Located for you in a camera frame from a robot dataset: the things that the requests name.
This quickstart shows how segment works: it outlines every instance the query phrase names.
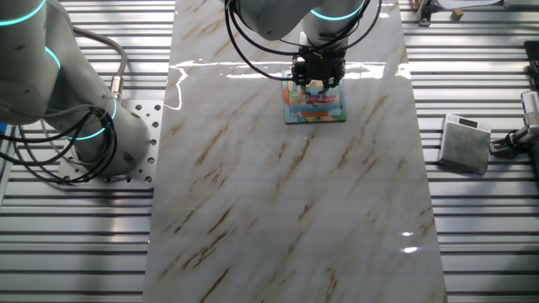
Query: black cable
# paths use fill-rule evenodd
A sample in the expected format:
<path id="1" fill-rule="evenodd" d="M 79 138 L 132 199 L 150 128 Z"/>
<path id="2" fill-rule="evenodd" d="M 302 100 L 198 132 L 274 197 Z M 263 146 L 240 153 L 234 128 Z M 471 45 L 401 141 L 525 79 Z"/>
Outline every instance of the black cable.
<path id="1" fill-rule="evenodd" d="M 90 169 L 87 173 L 83 174 L 82 176 L 78 177 L 78 178 L 74 178 L 72 180 L 66 180 L 64 178 L 61 178 L 57 175 L 55 175 L 53 172 L 47 170 L 46 168 L 44 168 L 43 166 L 40 166 L 40 168 L 46 172 L 47 174 L 49 174 L 50 176 L 52 176 L 54 179 L 49 179 L 49 178 L 45 178 L 41 175 L 39 175 L 37 172 L 35 172 L 32 168 L 30 168 L 29 166 L 25 166 L 26 169 L 32 173 L 35 177 L 37 177 L 38 179 L 42 180 L 42 181 L 45 181 L 45 182 L 56 182 L 56 183 L 65 183 L 65 184 L 71 184 L 73 185 L 74 183 L 86 183 L 96 177 L 98 177 L 109 165 L 110 163 L 112 162 L 113 158 L 115 157 L 115 154 L 116 154 L 116 150 L 117 150 L 117 135 L 116 135 L 116 131 L 115 131 L 115 128 L 114 128 L 114 121 L 112 120 L 112 118 L 106 114 L 105 112 L 103 112 L 104 117 L 105 119 L 102 119 L 102 125 L 104 128 L 106 128 L 111 134 L 110 136 L 105 136 L 105 145 L 107 146 L 104 150 L 104 153 L 109 153 L 110 151 L 110 147 L 111 147 L 111 144 L 112 144 L 112 147 L 113 147 L 113 151 L 110 155 L 110 158 L 109 160 L 105 163 L 105 165 L 98 171 L 98 168 L 101 166 L 101 164 L 103 163 L 104 161 L 104 157 L 101 157 L 101 159 L 98 161 L 98 163 L 92 168 Z M 23 133 L 23 130 L 22 130 L 22 127 L 19 127 L 20 129 L 20 133 L 21 133 L 21 137 L 24 138 L 24 133 Z M 35 157 L 34 153 L 31 151 L 31 149 L 29 148 L 29 145 L 27 143 L 24 143 L 24 146 L 27 150 L 27 152 L 29 153 L 30 157 L 35 161 L 35 162 L 38 162 L 37 158 Z M 19 160 L 23 161 L 23 158 L 22 158 L 22 155 L 20 154 L 20 151 L 19 149 L 17 148 L 17 146 L 15 145 L 14 146 L 15 148 L 15 152 L 17 153 L 17 156 L 19 157 Z"/>
<path id="2" fill-rule="evenodd" d="M 89 113 L 84 115 L 84 117 L 77 123 L 77 125 L 79 125 L 82 122 L 81 126 L 79 128 L 77 128 L 77 130 L 75 131 L 75 134 L 73 135 L 72 140 L 69 142 L 69 145 L 67 145 L 67 147 L 64 149 L 64 151 L 62 151 L 61 153 L 59 153 L 58 155 L 52 157 L 49 160 L 46 160 L 46 161 L 43 161 L 43 162 L 24 162 L 24 161 L 17 160 L 17 159 L 15 159 L 13 157 L 10 157 L 10 156 L 4 154 L 3 152 L 0 152 L 0 157 L 3 158 L 6 161 L 10 161 L 13 164 L 22 165 L 22 166 L 38 167 L 38 166 L 45 166 L 45 165 L 51 164 L 51 163 L 55 162 L 56 160 L 60 159 L 65 154 L 67 154 L 67 152 L 69 152 L 69 150 L 75 144 L 75 141 L 78 138 L 78 135 L 83 130 L 83 126 L 86 124 L 86 121 L 88 121 L 88 119 L 92 116 L 92 114 L 95 111 L 96 111 L 96 109 L 91 109 Z"/>
<path id="3" fill-rule="evenodd" d="M 121 45 L 119 45 L 116 41 L 112 40 L 111 38 L 105 37 L 103 35 L 95 34 L 91 31 L 80 29 L 78 27 L 73 26 L 73 32 L 78 35 L 83 35 L 88 37 L 89 39 L 96 40 L 98 42 L 104 43 L 116 51 L 121 56 L 121 62 L 120 67 L 118 68 L 118 72 L 116 73 L 116 76 L 123 76 L 125 72 L 125 67 L 127 66 L 127 54 L 125 53 L 125 50 Z"/>
<path id="4" fill-rule="evenodd" d="M 26 139 L 26 140 L 23 140 L 23 139 L 20 139 L 20 138 L 17 138 L 17 137 L 5 136 L 5 135 L 1 135 L 1 134 L 0 134 L 0 139 L 6 140 L 6 141 L 11 141 L 11 142 L 18 142 L 18 143 L 25 143 L 25 142 L 28 142 L 28 143 L 48 143 L 48 142 L 51 142 L 51 141 L 54 141 L 54 140 L 61 139 L 64 136 L 67 136 L 67 135 L 71 134 L 74 130 L 82 128 L 81 125 L 84 125 L 85 123 L 86 123 L 86 121 L 83 122 L 83 120 L 80 120 L 75 125 L 73 125 L 71 128 L 69 128 L 68 130 L 63 131 L 62 133 L 60 133 L 60 134 L 58 134 L 56 136 L 52 136 L 52 137 L 45 138 L 45 139 Z"/>
<path id="5" fill-rule="evenodd" d="M 263 76 L 265 76 L 265 77 L 267 77 L 269 79 L 276 80 L 276 81 L 296 80 L 296 79 L 291 78 L 291 77 L 275 77 L 275 76 L 272 76 L 269 73 L 264 72 L 261 69 L 257 68 L 253 63 L 251 63 L 251 61 L 249 59 L 247 59 L 247 57 L 239 49 L 239 46 L 237 46 L 236 40 L 234 39 L 234 35 L 232 34 L 232 28 L 230 27 L 230 20 L 228 18 L 228 13 L 229 12 L 228 12 L 227 3 L 228 3 L 228 1 L 225 2 L 225 23 L 227 25 L 228 37 L 230 38 L 230 41 L 232 42 L 232 46 L 234 46 L 234 49 L 236 50 L 237 54 L 243 59 L 243 61 L 245 61 L 245 63 L 247 63 L 247 65 L 249 65 L 249 67 L 254 69 L 256 72 L 258 72 L 259 74 L 261 74 L 261 75 L 263 75 Z"/>
<path id="6" fill-rule="evenodd" d="M 354 27 L 354 24 L 356 24 L 357 22 L 360 21 L 361 17 L 363 16 L 363 13 L 365 12 L 366 8 L 369 6 L 370 2 L 371 2 L 371 0 L 366 0 L 364 2 L 364 5 L 361 7 L 361 10 L 350 21 L 349 26 L 346 29 L 344 29 L 337 37 L 335 37 L 334 39 L 332 39 L 331 41 L 329 41 L 329 42 L 327 42 L 327 43 L 325 43 L 323 45 L 313 46 L 313 47 L 309 48 L 308 50 L 300 50 L 300 51 L 297 51 L 297 52 L 272 50 L 272 49 L 269 49 L 269 48 L 267 48 L 265 46 L 262 46 L 262 45 L 256 43 L 247 34 L 245 34 L 245 32 L 243 32 L 243 30 L 240 28 L 239 24 L 236 21 L 236 18 L 234 17 L 233 10 L 232 10 L 232 12 L 230 12 L 230 18 L 232 19 L 232 22 L 234 23 L 234 27 L 236 28 L 238 33 L 245 40 L 247 40 L 251 45 L 259 48 L 260 50 L 269 52 L 271 54 L 281 55 L 281 56 L 303 56 L 303 55 L 307 55 L 307 54 L 312 54 L 312 53 L 314 53 L 316 51 L 323 51 L 323 50 L 327 49 L 328 47 L 334 45 L 335 43 L 339 42 L 340 40 L 346 38 L 346 35 L 348 34 L 348 32 L 350 30 L 352 30 L 352 28 Z M 226 18 L 228 18 L 227 17 L 227 15 L 228 15 L 227 11 L 229 10 L 229 7 L 230 7 L 231 3 L 233 5 L 232 8 L 235 8 L 237 10 L 237 8 L 235 7 L 236 3 L 233 0 L 226 0 L 225 1 L 225 16 L 226 16 Z"/>
<path id="7" fill-rule="evenodd" d="M 330 45 L 333 45 L 335 42 L 339 41 L 339 40 L 342 40 L 344 38 L 347 38 L 347 37 L 350 37 L 358 28 L 359 28 L 359 21 L 360 19 L 363 17 L 363 14 L 364 12 L 366 11 L 366 8 L 368 7 L 368 5 L 370 4 L 371 0 L 366 0 L 364 2 L 364 5 L 361 7 L 361 10 L 358 12 L 358 14 L 352 19 L 352 21 L 350 22 L 350 25 L 349 27 L 347 27 L 345 30 L 343 30 L 341 32 L 341 34 L 339 34 L 335 39 L 333 39 L 332 41 L 329 41 L 328 43 L 324 44 L 324 45 L 319 45 L 319 46 L 315 46 L 313 48 L 310 48 L 309 50 L 304 50 L 304 51 L 299 51 L 299 52 L 284 52 L 284 51 L 278 51 L 278 50 L 271 50 L 269 48 L 266 48 L 262 45 L 259 45 L 257 44 L 256 42 L 254 42 L 253 40 L 251 40 L 242 30 L 241 28 L 239 27 L 239 25 L 237 24 L 237 21 L 236 19 L 234 18 L 234 12 L 233 10 L 229 12 L 229 6 L 230 6 L 230 3 L 233 2 L 233 0 L 225 0 L 225 21 L 226 21 L 226 24 L 227 24 L 227 33 L 228 33 L 228 37 L 230 39 L 230 41 L 232 42 L 232 45 L 234 46 L 234 49 L 236 50 L 236 52 L 238 53 L 238 55 L 243 59 L 243 61 L 245 61 L 245 63 L 247 63 L 247 65 L 249 65 L 249 67 L 251 67 L 253 70 L 255 70 L 256 72 L 258 72 L 259 74 L 269 78 L 269 79 L 272 79 L 272 80 L 276 80 L 276 81 L 297 81 L 297 80 L 301 80 L 303 79 L 302 78 L 295 78 L 295 77 L 288 77 L 288 78 L 284 78 L 284 77 L 275 77 L 275 76 L 271 76 L 270 74 L 260 70 L 259 68 L 257 68 L 242 52 L 241 50 L 239 49 L 239 46 L 237 45 L 235 39 L 234 39 L 234 36 L 232 34 L 232 29 L 231 29 L 231 26 L 230 26 L 230 21 L 229 21 L 229 18 L 232 19 L 232 22 L 234 23 L 234 26 L 236 27 L 236 30 L 243 36 L 243 38 L 245 40 L 247 40 L 249 43 L 251 43 L 252 45 L 258 47 L 260 50 L 262 51 L 267 51 L 269 53 L 273 53 L 273 54 L 276 54 L 276 55 L 284 55 L 284 56 L 300 56 L 300 55 L 304 55 L 304 54 L 308 54 L 308 53 L 313 53 L 315 51 L 317 51 L 318 49 L 324 49 L 326 48 L 327 46 L 330 46 Z M 376 25 L 376 22 L 378 21 L 378 17 L 380 15 L 380 12 L 382 10 L 382 0 L 379 0 L 379 3 L 378 3 L 378 9 L 376 11 L 376 16 L 373 20 L 373 22 L 371 23 L 371 25 L 369 26 L 369 28 L 367 29 L 367 31 L 360 37 L 358 38 L 357 40 L 355 40 L 353 43 L 351 43 L 350 45 L 347 45 L 346 47 L 343 48 L 344 51 L 348 50 L 350 47 L 353 47 L 355 45 L 357 45 L 358 43 L 360 43 L 371 31 L 372 29 L 374 28 L 374 26 Z M 284 40 L 280 40 L 282 42 L 285 42 L 287 44 L 291 44 L 291 45 L 294 45 L 293 43 L 291 42 L 288 42 L 288 41 L 284 41 Z M 305 77 L 306 78 L 309 78 L 309 77 L 314 77 L 316 75 L 306 75 Z"/>
<path id="8" fill-rule="evenodd" d="M 23 139 L 23 140 L 26 140 L 26 135 L 24 134 L 24 130 L 23 130 L 23 127 L 21 125 L 19 125 L 19 134 L 20 134 L 20 137 Z M 28 142 L 25 142 L 24 143 L 24 148 L 26 149 L 26 151 L 28 152 L 30 158 L 32 158 L 32 160 L 34 160 L 34 162 L 38 162 L 37 158 L 35 157 L 34 153 L 32 152 L 32 150 L 30 149 L 30 146 L 28 144 Z M 19 158 L 20 161 L 23 161 L 23 156 L 20 154 L 20 151 L 19 151 L 19 148 L 17 147 L 17 144 L 14 143 L 13 144 L 13 149 L 15 150 L 15 153 L 17 154 L 17 157 Z M 29 166 L 24 166 L 26 168 L 26 170 L 28 170 L 30 173 L 32 173 L 34 176 L 36 176 L 37 178 L 41 179 L 41 180 L 44 180 L 44 178 L 41 178 L 41 176 L 34 172 L 32 170 L 32 168 L 30 168 Z M 46 169 L 45 166 L 42 166 L 40 165 L 40 168 L 41 170 L 43 170 L 45 173 L 47 173 L 48 175 L 58 179 L 59 181 L 63 181 L 62 178 L 56 176 L 54 173 L 52 173 L 50 170 Z"/>
<path id="9" fill-rule="evenodd" d="M 289 42 L 289 41 L 286 41 L 286 40 L 283 40 L 283 39 L 279 39 L 279 41 L 282 42 L 282 43 L 286 43 L 288 45 L 295 45 L 295 46 L 303 47 L 303 45 L 301 45 L 299 43 Z"/>
<path id="10" fill-rule="evenodd" d="M 358 38 L 356 41 L 354 41 L 353 43 L 346 46 L 344 48 L 345 51 L 348 50 L 350 47 L 353 47 L 353 46 L 357 45 L 358 43 L 360 43 L 372 31 L 372 29 L 376 25 L 376 21 L 378 21 L 378 17 L 380 17 L 381 10 L 382 10 L 382 0 L 379 0 L 378 1 L 378 9 L 376 11 L 376 16 L 375 16 L 374 20 L 372 21 L 371 26 L 369 26 L 367 31 L 360 38 Z"/>

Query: small object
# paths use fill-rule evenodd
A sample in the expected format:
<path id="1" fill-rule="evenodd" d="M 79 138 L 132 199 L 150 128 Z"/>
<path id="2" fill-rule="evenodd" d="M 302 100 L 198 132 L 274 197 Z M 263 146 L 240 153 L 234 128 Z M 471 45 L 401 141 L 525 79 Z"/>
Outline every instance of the small object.
<path id="1" fill-rule="evenodd" d="M 455 21 L 458 21 L 462 18 L 464 15 L 464 12 L 460 8 L 453 9 L 453 13 L 451 13 L 451 18 Z"/>
<path id="2" fill-rule="evenodd" d="M 485 174 L 488 167 L 490 126 L 448 114 L 438 160 L 473 173 Z"/>
<path id="3" fill-rule="evenodd" d="M 284 71 L 283 77 L 289 77 Z M 298 85 L 293 81 L 283 82 L 283 101 L 286 123 L 346 121 L 343 99 L 343 83 L 327 88 L 322 81 L 311 81 Z"/>
<path id="4" fill-rule="evenodd" d="M 430 15 L 435 12 L 435 0 L 423 0 L 418 8 L 419 26 L 430 26 Z"/>

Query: black cable bundle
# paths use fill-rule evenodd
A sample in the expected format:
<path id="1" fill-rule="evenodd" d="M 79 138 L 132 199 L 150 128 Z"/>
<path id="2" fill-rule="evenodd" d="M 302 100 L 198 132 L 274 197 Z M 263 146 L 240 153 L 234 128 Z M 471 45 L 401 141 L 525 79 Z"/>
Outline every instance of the black cable bundle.
<path id="1" fill-rule="evenodd" d="M 99 117 L 99 120 L 101 121 L 101 125 L 105 128 L 104 132 L 104 139 L 105 139 L 105 149 L 104 149 L 104 155 L 99 157 L 99 160 L 97 163 L 93 166 L 92 169 L 90 169 L 87 173 L 84 175 L 74 178 L 74 179 L 64 179 L 62 177 L 59 177 L 55 175 L 53 172 L 45 168 L 45 165 L 51 164 L 55 162 L 56 160 L 60 159 L 64 155 L 66 155 L 69 150 L 72 149 L 73 145 L 75 144 L 75 140 L 78 138 L 80 132 L 82 131 L 83 127 L 86 125 L 86 122 L 93 116 L 97 115 Z M 64 150 L 58 155 L 52 157 L 51 159 L 48 159 L 46 161 L 38 161 L 35 157 L 34 153 L 32 152 L 29 144 L 32 143 L 45 143 L 45 142 L 51 142 L 57 139 L 60 139 L 64 136 L 67 136 L 71 134 L 73 131 L 75 131 L 75 134 L 73 135 L 71 141 L 69 144 L 64 148 Z M 0 138 L 11 141 L 14 143 L 24 143 L 24 148 L 28 151 L 29 156 L 32 158 L 31 162 L 27 162 L 23 159 L 23 156 L 20 153 L 19 148 L 16 144 L 13 144 L 13 148 L 15 150 L 15 153 L 19 159 L 15 159 L 13 157 L 10 157 L 4 153 L 0 152 L 0 157 L 5 159 L 6 161 L 10 161 L 13 164 L 22 165 L 24 166 L 30 173 L 32 173 L 34 176 L 36 176 L 38 179 L 45 181 L 45 182 L 53 182 L 53 183 L 63 183 L 63 184 L 76 184 L 76 183 L 86 183 L 96 177 L 98 177 L 112 162 L 113 158 L 115 157 L 116 150 L 118 147 L 118 141 L 115 131 L 115 125 L 114 121 L 112 120 L 112 117 L 110 117 L 109 114 L 107 114 L 104 109 L 92 107 L 90 111 L 85 114 L 74 126 L 69 128 L 66 131 L 63 131 L 61 134 L 56 136 L 51 136 L 49 138 L 44 139 L 28 139 L 24 135 L 24 131 L 22 126 L 19 126 L 19 132 L 21 138 L 13 137 L 13 136 L 5 136 L 0 135 Z M 39 175 L 32 167 L 39 167 L 43 172 L 47 173 L 52 178 L 46 178 L 41 175 Z"/>
<path id="2" fill-rule="evenodd" d="M 225 23 L 227 25 L 227 33 L 228 33 L 228 37 L 229 37 L 230 41 L 232 42 L 232 46 L 234 46 L 234 49 L 236 50 L 237 54 L 242 58 L 242 60 L 245 61 L 245 63 L 247 63 L 247 65 L 249 65 L 253 70 L 255 70 L 259 74 L 261 74 L 261 75 L 263 75 L 263 76 L 265 76 L 265 77 L 267 77 L 269 79 L 277 80 L 277 81 L 290 81 L 290 80 L 295 81 L 295 80 L 301 80 L 301 79 L 299 79 L 299 78 L 296 79 L 296 78 L 292 78 L 292 77 L 290 77 L 290 78 L 275 77 L 275 76 L 271 76 L 269 73 L 264 72 L 261 69 L 257 68 L 242 53 L 242 51 L 239 49 L 239 46 L 237 45 L 236 40 L 234 39 L 234 34 L 232 33 L 232 27 L 230 25 L 230 19 L 232 20 L 232 23 L 234 24 L 234 28 L 236 29 L 236 31 L 247 42 L 249 42 L 253 46 L 256 46 L 260 50 L 269 52 L 271 54 L 281 55 L 281 56 L 304 56 L 304 55 L 312 54 L 312 53 L 315 53 L 315 52 L 317 52 L 317 53 L 324 52 L 324 51 L 328 50 L 329 48 L 331 48 L 336 42 L 338 42 L 338 41 L 352 35 L 357 30 L 357 26 L 359 26 L 359 22 L 360 22 L 361 18 L 363 17 L 363 13 L 366 11 L 367 7 L 369 6 L 369 3 L 371 2 L 371 0 L 365 0 L 365 2 L 363 3 L 363 6 L 361 7 L 361 10 L 350 20 L 350 23 L 346 27 L 346 29 L 344 29 L 339 35 L 337 35 L 337 37 L 335 37 L 334 39 L 332 39 L 328 43 L 325 43 L 323 45 L 309 47 L 307 50 L 289 52 L 289 51 L 271 50 L 271 49 L 269 49 L 267 47 L 264 47 L 264 46 L 256 43 L 251 38 L 249 38 L 249 36 L 247 34 L 245 34 L 245 32 L 242 31 L 239 24 L 237 23 L 236 18 L 234 17 L 235 12 L 237 13 L 236 1 L 237 0 L 225 0 Z M 381 10 L 382 10 L 382 0 L 379 0 L 378 9 L 376 11 L 376 16 L 375 16 L 374 20 L 372 21 L 371 26 L 369 26 L 367 31 L 360 38 L 358 38 L 357 40 L 355 40 L 351 44 L 347 45 L 345 48 L 342 49 L 342 51 L 346 51 L 350 47 L 353 47 L 353 46 L 357 45 L 372 31 L 372 29 L 374 28 L 374 26 L 376 24 L 376 21 L 378 21 L 378 17 L 380 16 Z M 283 41 L 283 40 L 282 40 L 282 42 L 285 42 L 287 44 L 293 44 L 291 42 L 287 42 L 287 41 Z"/>

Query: cable connector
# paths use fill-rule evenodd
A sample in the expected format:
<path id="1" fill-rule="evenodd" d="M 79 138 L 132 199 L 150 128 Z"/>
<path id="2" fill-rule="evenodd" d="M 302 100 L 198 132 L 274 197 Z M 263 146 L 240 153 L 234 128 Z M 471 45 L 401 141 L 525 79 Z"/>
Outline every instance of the cable connector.
<path id="1" fill-rule="evenodd" d="M 124 91 L 124 78 L 122 76 L 112 77 L 112 84 L 110 85 L 110 91 L 116 99 L 116 101 L 121 101 L 121 93 Z"/>

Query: mounting plate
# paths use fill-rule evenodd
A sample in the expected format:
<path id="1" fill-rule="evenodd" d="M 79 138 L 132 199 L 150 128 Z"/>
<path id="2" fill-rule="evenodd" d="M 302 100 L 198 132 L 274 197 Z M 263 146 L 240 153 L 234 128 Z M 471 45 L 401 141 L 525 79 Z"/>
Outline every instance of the mounting plate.
<path id="1" fill-rule="evenodd" d="M 161 138 L 161 125 L 163 122 L 163 101 L 159 100 L 122 100 L 122 106 L 139 115 L 150 132 L 151 143 L 148 147 L 148 152 L 134 169 L 126 174 L 106 178 L 97 177 L 87 183 L 79 183 L 77 186 L 61 185 L 64 189 L 71 190 L 88 190 L 88 189 L 108 189 L 108 190 L 141 190 L 153 189 L 156 182 L 157 171 L 157 156 L 159 151 L 159 142 Z M 66 157 L 74 157 L 74 150 L 70 150 Z M 70 179 L 77 178 L 85 174 L 88 170 L 79 165 L 71 164 L 62 158 L 60 162 L 59 176 L 69 177 Z"/>

